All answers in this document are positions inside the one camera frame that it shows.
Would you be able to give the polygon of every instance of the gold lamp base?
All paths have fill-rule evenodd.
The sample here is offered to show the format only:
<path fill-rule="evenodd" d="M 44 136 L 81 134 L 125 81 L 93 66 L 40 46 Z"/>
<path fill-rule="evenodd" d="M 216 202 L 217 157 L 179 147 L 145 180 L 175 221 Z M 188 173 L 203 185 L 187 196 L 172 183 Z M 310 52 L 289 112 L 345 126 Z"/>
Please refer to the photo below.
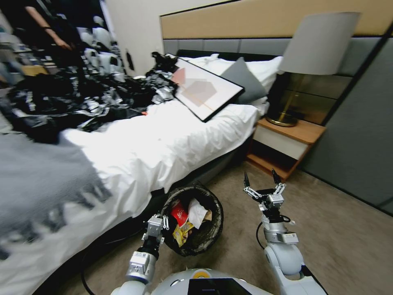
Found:
<path fill-rule="evenodd" d="M 293 127 L 298 122 L 296 118 L 292 117 L 291 115 L 285 112 L 280 112 L 276 115 L 266 117 L 266 120 L 268 120 L 270 123 L 274 125 L 283 126 L 283 127 Z"/>

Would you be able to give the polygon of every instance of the beige carpet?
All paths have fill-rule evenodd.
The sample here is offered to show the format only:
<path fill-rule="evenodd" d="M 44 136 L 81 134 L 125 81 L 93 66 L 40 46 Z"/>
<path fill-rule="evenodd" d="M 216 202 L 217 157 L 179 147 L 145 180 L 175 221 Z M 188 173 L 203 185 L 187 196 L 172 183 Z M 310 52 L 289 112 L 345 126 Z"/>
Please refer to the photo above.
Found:
<path fill-rule="evenodd" d="M 216 176 L 208 187 L 224 208 L 222 236 L 209 251 L 196 257 L 180 257 L 162 246 L 152 287 L 172 272 L 207 267 L 279 294 L 255 239 L 260 211 L 242 191 L 245 170 L 252 187 L 273 186 L 270 176 L 249 163 Z M 281 212 L 296 221 L 289 229 L 298 233 L 304 260 L 327 292 L 393 294 L 393 218 L 300 171 L 287 185 Z M 97 295 L 106 295 L 120 286 L 132 252 L 140 245 L 139 236 L 131 238 L 90 267 L 90 288 Z M 59 283 L 59 295 L 87 294 L 79 276 Z"/>

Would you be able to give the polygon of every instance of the framed picture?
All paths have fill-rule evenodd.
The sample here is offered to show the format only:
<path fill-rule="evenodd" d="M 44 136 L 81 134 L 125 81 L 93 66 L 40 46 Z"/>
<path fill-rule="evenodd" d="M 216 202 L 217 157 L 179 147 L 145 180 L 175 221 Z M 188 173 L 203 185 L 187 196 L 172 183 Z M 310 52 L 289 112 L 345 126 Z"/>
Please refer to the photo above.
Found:
<path fill-rule="evenodd" d="M 209 121 L 244 88 L 178 58 L 172 81 L 179 85 L 176 98 L 201 121 Z"/>

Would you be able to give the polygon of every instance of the lamp shade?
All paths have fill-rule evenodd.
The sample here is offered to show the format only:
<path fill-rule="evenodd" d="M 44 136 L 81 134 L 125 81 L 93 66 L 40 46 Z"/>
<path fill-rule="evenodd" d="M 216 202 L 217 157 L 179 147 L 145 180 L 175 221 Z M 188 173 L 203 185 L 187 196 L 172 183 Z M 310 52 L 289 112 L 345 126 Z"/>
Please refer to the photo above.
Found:
<path fill-rule="evenodd" d="M 359 15 L 336 12 L 306 16 L 285 50 L 279 69 L 310 75 L 337 73 Z"/>

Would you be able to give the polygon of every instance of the white duvet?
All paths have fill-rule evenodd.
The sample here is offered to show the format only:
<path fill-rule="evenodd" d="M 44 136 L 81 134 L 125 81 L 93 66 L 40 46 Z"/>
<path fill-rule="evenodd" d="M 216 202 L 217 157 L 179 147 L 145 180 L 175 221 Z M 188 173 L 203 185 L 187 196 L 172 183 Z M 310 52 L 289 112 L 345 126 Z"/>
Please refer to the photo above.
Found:
<path fill-rule="evenodd" d="M 32 294 L 61 264 L 119 222 L 139 215 L 150 192 L 170 186 L 193 170 L 240 146 L 259 118 L 251 105 L 230 104 L 202 123 L 179 101 L 151 106 L 147 116 L 110 123 L 97 132 L 68 129 L 62 136 L 81 147 L 113 197 L 92 198 L 92 210 L 65 205 L 68 225 L 43 239 L 10 244 L 0 261 L 0 294 Z"/>

